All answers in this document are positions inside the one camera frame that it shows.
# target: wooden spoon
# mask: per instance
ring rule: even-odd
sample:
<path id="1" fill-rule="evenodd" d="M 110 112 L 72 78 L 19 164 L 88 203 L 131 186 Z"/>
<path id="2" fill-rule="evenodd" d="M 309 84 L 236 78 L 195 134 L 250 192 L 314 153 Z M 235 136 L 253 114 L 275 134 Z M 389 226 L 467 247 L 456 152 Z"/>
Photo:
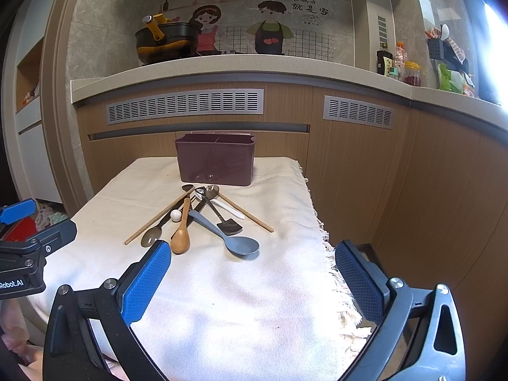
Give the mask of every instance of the wooden spoon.
<path id="1" fill-rule="evenodd" d="M 180 226 L 176 230 L 169 246 L 171 246 L 171 251 L 175 255 L 179 255 L 181 253 L 185 253 L 191 247 L 191 239 L 189 237 L 189 231 L 187 231 L 187 216 L 189 216 L 189 207 L 191 206 L 190 199 L 187 197 L 184 200 L 184 209 L 182 210 L 182 220 L 180 221 Z"/>

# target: maroon plastic container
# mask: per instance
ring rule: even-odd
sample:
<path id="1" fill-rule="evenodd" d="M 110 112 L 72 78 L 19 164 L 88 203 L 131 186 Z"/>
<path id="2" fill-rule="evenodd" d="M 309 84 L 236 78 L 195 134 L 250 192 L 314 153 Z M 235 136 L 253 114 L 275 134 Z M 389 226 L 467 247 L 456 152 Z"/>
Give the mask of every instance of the maroon plastic container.
<path id="1" fill-rule="evenodd" d="M 175 140 L 180 178 L 186 183 L 248 186 L 256 136 L 248 133 L 187 133 Z"/>

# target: white tablecloth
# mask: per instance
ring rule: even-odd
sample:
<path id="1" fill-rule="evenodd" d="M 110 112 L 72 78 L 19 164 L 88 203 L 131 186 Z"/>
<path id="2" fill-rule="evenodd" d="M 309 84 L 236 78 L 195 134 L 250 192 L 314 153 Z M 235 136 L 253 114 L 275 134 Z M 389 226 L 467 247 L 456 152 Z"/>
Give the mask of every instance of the white tablecloth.
<path id="1" fill-rule="evenodd" d="M 179 196 L 182 184 L 173 157 L 138 159 L 111 180 L 73 217 L 75 241 L 47 258 L 47 289 L 30 297 L 39 314 L 48 319 L 60 285 L 95 288 L 139 261 L 147 251 L 141 237 L 127 246 L 124 240 Z M 250 186 L 220 190 L 275 232 L 237 219 L 240 235 L 260 243 L 247 261 L 192 224 L 190 250 L 172 256 L 134 332 L 172 381 L 337 380 L 366 333 L 356 329 L 360 317 L 347 287 L 331 273 L 333 253 L 298 163 L 256 158 Z M 208 207 L 202 214 L 217 223 Z M 176 227 L 166 224 L 162 239 Z M 114 358 L 101 326 L 92 325 L 102 351 Z"/>

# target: white ball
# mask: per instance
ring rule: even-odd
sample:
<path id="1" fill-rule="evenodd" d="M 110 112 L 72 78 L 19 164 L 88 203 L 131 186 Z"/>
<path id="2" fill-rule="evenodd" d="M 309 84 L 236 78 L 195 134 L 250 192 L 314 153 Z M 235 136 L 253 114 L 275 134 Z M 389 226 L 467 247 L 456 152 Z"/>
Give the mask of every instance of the white ball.
<path id="1" fill-rule="evenodd" d="M 173 209 L 170 216 L 173 222 L 179 222 L 182 219 L 182 213 L 178 209 Z"/>

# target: screw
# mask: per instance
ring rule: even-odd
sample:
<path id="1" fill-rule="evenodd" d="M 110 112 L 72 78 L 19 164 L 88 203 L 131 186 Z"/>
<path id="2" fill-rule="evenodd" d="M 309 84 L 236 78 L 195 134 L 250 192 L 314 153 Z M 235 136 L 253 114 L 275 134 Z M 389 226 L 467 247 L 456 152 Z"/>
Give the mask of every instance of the screw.
<path id="1" fill-rule="evenodd" d="M 60 288 L 58 288 L 58 293 L 60 295 L 65 295 L 67 292 L 69 292 L 69 286 L 68 285 L 62 285 Z"/>
<path id="2" fill-rule="evenodd" d="M 441 292 L 443 295 L 447 295 L 448 292 L 450 292 L 450 290 L 445 284 L 438 284 L 438 286 L 436 287 L 438 288 L 438 291 Z"/>
<path id="3" fill-rule="evenodd" d="M 116 279 L 109 278 L 104 281 L 104 287 L 107 290 L 111 290 L 116 286 Z"/>
<path id="4" fill-rule="evenodd" d="M 404 286 L 404 281 L 400 278 L 392 278 L 390 279 L 390 283 L 394 288 L 402 288 Z"/>

